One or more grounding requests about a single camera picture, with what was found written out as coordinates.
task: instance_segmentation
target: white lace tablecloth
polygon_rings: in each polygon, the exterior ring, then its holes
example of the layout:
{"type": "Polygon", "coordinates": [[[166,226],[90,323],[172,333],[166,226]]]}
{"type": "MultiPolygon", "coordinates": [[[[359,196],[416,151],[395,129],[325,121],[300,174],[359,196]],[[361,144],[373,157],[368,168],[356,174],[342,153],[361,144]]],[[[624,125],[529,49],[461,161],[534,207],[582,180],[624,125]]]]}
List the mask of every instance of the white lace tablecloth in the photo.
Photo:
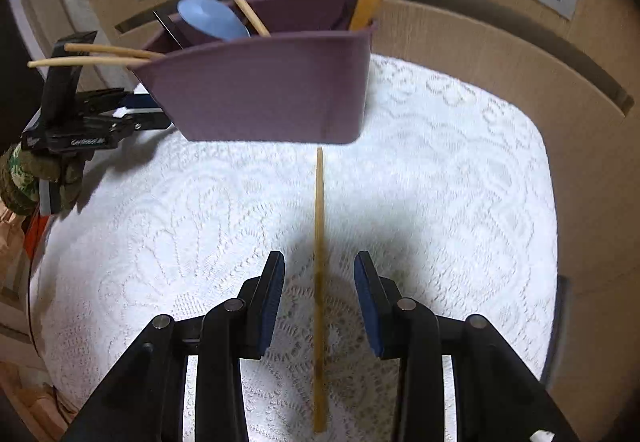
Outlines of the white lace tablecloth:
{"type": "Polygon", "coordinates": [[[271,348],[241,363],[252,441],[390,439],[398,363],[367,343],[359,250],[436,314],[487,316],[540,375],[556,292],[540,134],[481,89],[374,56],[362,136],[324,147],[330,420],[313,435],[315,169],[315,145],[190,143],[173,127],[96,154],[78,208],[53,222],[34,265],[34,335],[55,385],[81,405],[152,317],[206,313],[260,274],[270,250],[284,253],[286,282],[271,348]]]}

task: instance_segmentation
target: blue ladle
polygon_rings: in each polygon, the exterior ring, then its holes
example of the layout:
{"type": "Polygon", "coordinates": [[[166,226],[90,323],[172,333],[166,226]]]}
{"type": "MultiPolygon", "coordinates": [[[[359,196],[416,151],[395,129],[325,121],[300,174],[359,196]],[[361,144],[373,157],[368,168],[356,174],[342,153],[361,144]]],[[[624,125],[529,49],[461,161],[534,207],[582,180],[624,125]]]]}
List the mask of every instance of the blue ladle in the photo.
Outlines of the blue ladle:
{"type": "Polygon", "coordinates": [[[231,8],[217,0],[180,0],[180,17],[196,30],[211,37],[231,41],[249,37],[249,30],[231,8]]]}

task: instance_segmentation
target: blue gripper pad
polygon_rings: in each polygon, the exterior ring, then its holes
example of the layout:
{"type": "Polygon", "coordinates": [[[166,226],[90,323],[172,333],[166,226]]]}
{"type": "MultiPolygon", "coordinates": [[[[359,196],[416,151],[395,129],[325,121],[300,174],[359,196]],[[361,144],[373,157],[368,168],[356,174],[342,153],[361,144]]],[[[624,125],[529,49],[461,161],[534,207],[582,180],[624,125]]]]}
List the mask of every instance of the blue gripper pad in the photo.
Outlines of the blue gripper pad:
{"type": "Polygon", "coordinates": [[[277,254],[278,258],[273,268],[273,277],[267,289],[266,301],[262,308],[262,326],[258,339],[258,353],[260,353],[260,356],[263,356],[271,345],[278,307],[280,306],[280,296],[284,285],[284,256],[280,253],[277,254]]]}
{"type": "Polygon", "coordinates": [[[380,336],[380,316],[371,293],[369,279],[367,278],[361,254],[362,253],[359,253],[353,262],[353,280],[356,285],[358,301],[360,302],[360,313],[362,313],[362,319],[364,320],[364,329],[367,332],[369,346],[371,346],[376,357],[380,357],[382,356],[383,348],[380,336]]]}

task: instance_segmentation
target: metal screw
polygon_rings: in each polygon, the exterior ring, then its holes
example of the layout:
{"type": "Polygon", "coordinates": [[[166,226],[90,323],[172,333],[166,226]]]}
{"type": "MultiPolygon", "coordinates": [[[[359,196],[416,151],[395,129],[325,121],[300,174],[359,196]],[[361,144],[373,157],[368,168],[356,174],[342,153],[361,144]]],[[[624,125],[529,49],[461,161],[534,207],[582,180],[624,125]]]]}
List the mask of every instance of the metal screw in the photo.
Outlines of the metal screw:
{"type": "Polygon", "coordinates": [[[151,324],[153,324],[153,326],[158,330],[161,330],[169,326],[170,322],[171,322],[171,317],[169,317],[166,314],[161,314],[159,316],[154,317],[154,320],[151,322],[151,324]]]}
{"type": "Polygon", "coordinates": [[[233,297],[231,299],[227,299],[224,302],[224,306],[227,312],[238,312],[239,310],[242,310],[242,307],[244,307],[244,301],[240,298],[233,297]]]}
{"type": "Polygon", "coordinates": [[[403,297],[399,299],[396,304],[400,310],[404,310],[405,312],[410,312],[415,309],[415,301],[410,297],[403,297]]]}
{"type": "Polygon", "coordinates": [[[487,320],[484,319],[484,317],[479,316],[478,314],[474,314],[469,317],[469,324],[471,324],[471,326],[473,326],[474,328],[483,329],[485,326],[487,326],[488,323],[487,320]]]}

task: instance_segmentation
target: purple container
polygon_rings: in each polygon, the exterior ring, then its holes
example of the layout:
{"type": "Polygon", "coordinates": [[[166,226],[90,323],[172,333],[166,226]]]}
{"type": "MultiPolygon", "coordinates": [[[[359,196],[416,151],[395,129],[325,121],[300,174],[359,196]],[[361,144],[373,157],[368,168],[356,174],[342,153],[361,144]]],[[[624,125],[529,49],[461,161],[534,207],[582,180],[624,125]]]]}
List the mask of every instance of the purple container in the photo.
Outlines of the purple container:
{"type": "Polygon", "coordinates": [[[166,57],[132,68],[187,140],[344,144],[362,127],[372,28],[329,30],[346,0],[247,0],[271,37],[223,42],[172,16],[166,57]]]}

